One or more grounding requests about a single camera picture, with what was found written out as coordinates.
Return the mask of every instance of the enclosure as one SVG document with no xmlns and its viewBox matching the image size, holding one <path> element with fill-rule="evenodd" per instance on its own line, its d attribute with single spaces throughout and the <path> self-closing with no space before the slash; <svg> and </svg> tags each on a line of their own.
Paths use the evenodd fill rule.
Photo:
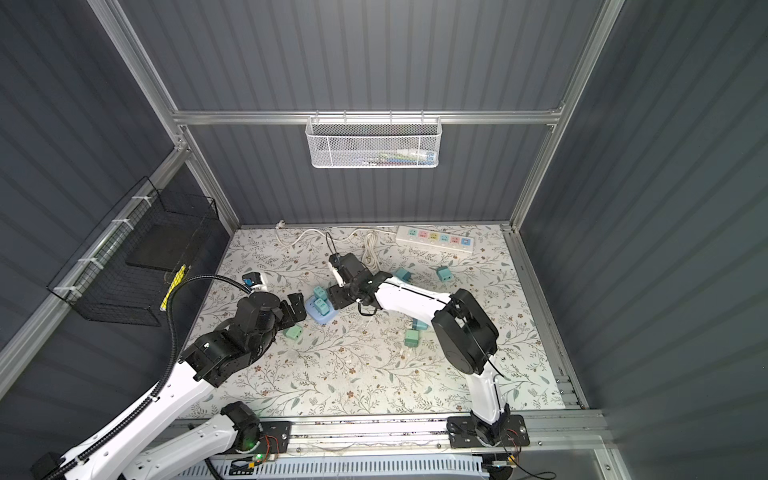
<svg viewBox="0 0 768 480">
<path fill-rule="evenodd" d="M 184 275 L 308 300 L 338 251 L 477 299 L 522 467 L 763 477 L 766 25 L 746 0 L 2 0 L 0 473 L 152 387 Z M 243 295 L 179 291 L 182 348 Z M 473 405 L 435 328 L 366 314 L 278 333 L 157 441 L 240 400 L 292 425 L 254 478 L 487 478 L 508 452 L 451 447 Z"/>
</svg>

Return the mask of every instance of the floral pattern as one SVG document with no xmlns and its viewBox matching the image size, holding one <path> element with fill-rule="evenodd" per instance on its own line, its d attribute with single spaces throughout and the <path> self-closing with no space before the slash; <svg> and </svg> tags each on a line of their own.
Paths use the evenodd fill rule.
<svg viewBox="0 0 768 480">
<path fill-rule="evenodd" d="M 394 243 L 379 234 L 375 248 L 382 270 L 399 267 L 412 272 L 410 283 L 452 293 L 472 292 L 499 330 L 495 365 L 507 379 L 502 395 L 513 409 L 562 409 L 563 402 L 531 311 L 498 225 L 435 226 L 430 230 L 475 238 L 475 252 L 454 255 Z M 334 228 L 334 238 L 352 228 Z M 385 230 L 396 231 L 395 227 Z M 285 243 L 301 230 L 281 230 Z M 326 241 L 308 233 L 293 247 L 281 246 L 275 230 L 238 230 L 219 274 L 239 279 L 261 272 L 270 291 L 285 298 L 300 291 L 305 299 L 315 286 L 328 287 L 332 277 L 325 264 Z M 365 231 L 349 242 L 336 241 L 341 253 L 362 256 Z M 454 279 L 442 283 L 435 270 L 447 266 Z M 190 343 L 231 317 L 240 293 L 215 283 L 190 334 Z M 411 319 L 401 313 L 360 316 L 347 307 L 325 326 L 311 317 L 301 323 L 298 340 L 279 333 L 258 362 L 231 376 L 215 393 L 198 402 L 183 418 L 216 415 L 222 406 L 242 400 L 261 416 L 355 415 L 379 413 L 462 412 L 471 409 L 465 377 L 442 354 L 435 331 L 421 331 L 419 345 L 403 343 Z"/>
</svg>

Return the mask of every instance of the teal block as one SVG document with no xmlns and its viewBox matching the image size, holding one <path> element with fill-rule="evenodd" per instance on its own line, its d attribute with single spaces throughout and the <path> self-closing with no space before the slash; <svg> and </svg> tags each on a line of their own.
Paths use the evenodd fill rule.
<svg viewBox="0 0 768 480">
<path fill-rule="evenodd" d="M 441 282 L 449 282 L 453 280 L 453 273 L 451 273 L 451 270 L 448 270 L 448 267 L 441 266 L 437 269 L 437 277 Z"/>
<path fill-rule="evenodd" d="M 315 306 L 317 307 L 317 310 L 320 312 L 320 315 L 327 315 L 328 312 L 331 311 L 331 309 L 328 307 L 328 304 L 325 303 L 325 301 L 321 298 L 315 300 Z"/>
<path fill-rule="evenodd" d="M 411 279 L 411 273 L 404 268 L 398 268 L 394 274 L 403 282 L 407 282 L 408 280 Z"/>
<path fill-rule="evenodd" d="M 286 330 L 285 333 L 288 338 L 295 340 L 301 336 L 302 331 L 303 329 L 300 326 L 294 325 Z"/>
<path fill-rule="evenodd" d="M 426 329 L 429 328 L 429 325 L 427 325 L 426 323 L 424 323 L 421 320 L 417 320 L 417 319 L 412 319 L 412 320 L 413 321 L 411 322 L 411 329 L 414 329 L 414 330 L 426 330 Z"/>
<path fill-rule="evenodd" d="M 419 331 L 418 330 L 406 330 L 405 345 L 411 348 L 419 346 Z"/>
<path fill-rule="evenodd" d="M 315 290 L 313 290 L 313 293 L 315 294 L 316 298 L 321 299 L 323 302 L 328 300 L 328 293 L 326 292 L 326 289 L 322 288 L 321 286 L 316 286 Z"/>
</svg>

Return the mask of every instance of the white mesh basket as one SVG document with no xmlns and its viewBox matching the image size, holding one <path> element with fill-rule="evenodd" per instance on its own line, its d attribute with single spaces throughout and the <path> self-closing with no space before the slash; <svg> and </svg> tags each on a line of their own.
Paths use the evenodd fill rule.
<svg viewBox="0 0 768 480">
<path fill-rule="evenodd" d="M 441 136 L 439 118 L 410 124 L 306 122 L 316 168 L 434 168 Z"/>
</svg>

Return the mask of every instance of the black wire basket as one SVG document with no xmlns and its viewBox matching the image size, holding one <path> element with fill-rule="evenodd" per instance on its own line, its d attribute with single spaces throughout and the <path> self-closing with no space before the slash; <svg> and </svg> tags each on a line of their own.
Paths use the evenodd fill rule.
<svg viewBox="0 0 768 480">
<path fill-rule="evenodd" d="M 79 270 L 71 285 L 61 285 L 60 270 L 48 291 L 88 320 L 159 326 L 161 304 L 177 272 L 182 266 L 185 273 L 194 269 L 218 221 L 216 203 L 152 190 L 126 218 L 112 221 L 117 227 L 91 257 L 71 259 Z"/>
</svg>

